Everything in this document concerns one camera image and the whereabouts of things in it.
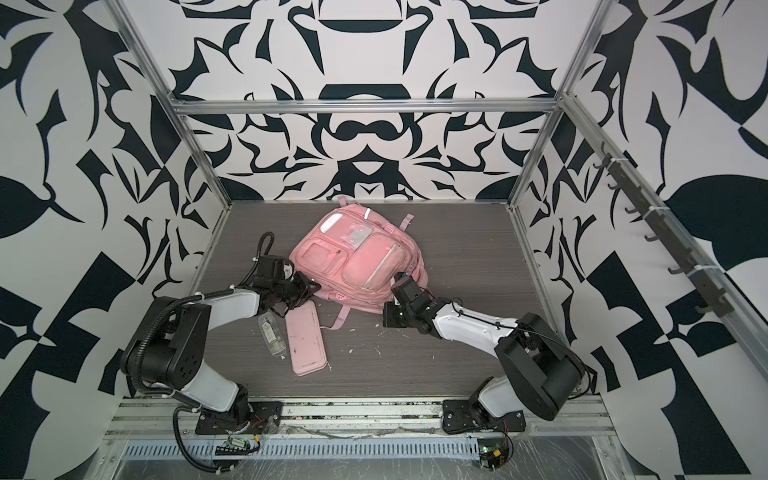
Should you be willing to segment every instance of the black abstract pattern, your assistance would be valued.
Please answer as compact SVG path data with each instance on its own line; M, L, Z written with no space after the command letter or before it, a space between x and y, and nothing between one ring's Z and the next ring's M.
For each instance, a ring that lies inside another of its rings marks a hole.
M163 0L128 7L178 98L301 100L552 97L596 4ZM168 28L173 38L161 34ZM229 195L267 200L506 199L543 121L512 112L194 118Z
M186 293L221 207L103 5L2 0L0 35L0 477L56 478L97 448L126 339Z
M576 88L764 312L767 19L760 2L620 0ZM521 201L556 320L598 373L638 474L759 478L768 386L691 283L667 272L674 261L608 188L601 156L563 118Z

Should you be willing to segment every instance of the backpack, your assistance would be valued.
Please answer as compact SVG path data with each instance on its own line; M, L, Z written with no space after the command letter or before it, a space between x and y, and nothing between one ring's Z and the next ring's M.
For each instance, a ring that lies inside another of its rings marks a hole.
M389 288L396 273L407 273L421 288L428 279L422 251L404 232L413 215L395 227L370 208L347 205L344 197L339 204L289 256L296 270L322 286L315 296L343 305L332 330L344 324L352 308L381 313L392 300Z

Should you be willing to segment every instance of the white label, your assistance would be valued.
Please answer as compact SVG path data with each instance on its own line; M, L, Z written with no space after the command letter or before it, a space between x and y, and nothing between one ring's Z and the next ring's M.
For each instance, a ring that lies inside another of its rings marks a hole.
M269 323L262 323L261 329L264 331L264 336L266 337L267 343L274 343L277 341L277 337L275 336L275 332L272 331L272 326Z

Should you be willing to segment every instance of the clear plastic container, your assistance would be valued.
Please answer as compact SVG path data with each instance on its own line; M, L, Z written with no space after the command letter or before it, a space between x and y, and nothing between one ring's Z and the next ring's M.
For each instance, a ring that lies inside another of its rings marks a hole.
M270 311L262 313L256 318L256 321L259 323L259 330L266 346L270 348L270 353L274 356L285 355L286 343L283 340L283 334L280 333L280 328L277 326L277 318L275 318L274 313Z

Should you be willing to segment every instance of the gray table surface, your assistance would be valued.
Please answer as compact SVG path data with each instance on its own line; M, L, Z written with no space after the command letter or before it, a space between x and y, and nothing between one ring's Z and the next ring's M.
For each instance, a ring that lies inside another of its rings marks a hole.
M468 308L503 317L541 314L531 277L500 204L371 204L395 225L406 214L422 249L429 287L436 296L461 297ZM235 203L200 281L201 291L226 288L251 265L257 242L275 233L271 254L288 256L329 204ZM340 305L314 299L322 325ZM285 324L280 321L287 341ZM466 396L489 376L501 376L498 360L470 346L385 329L380 315L353 310L337 331L323 330L329 366L297 376L285 359L271 356L255 319L208 334L205 360L243 383L252 396Z

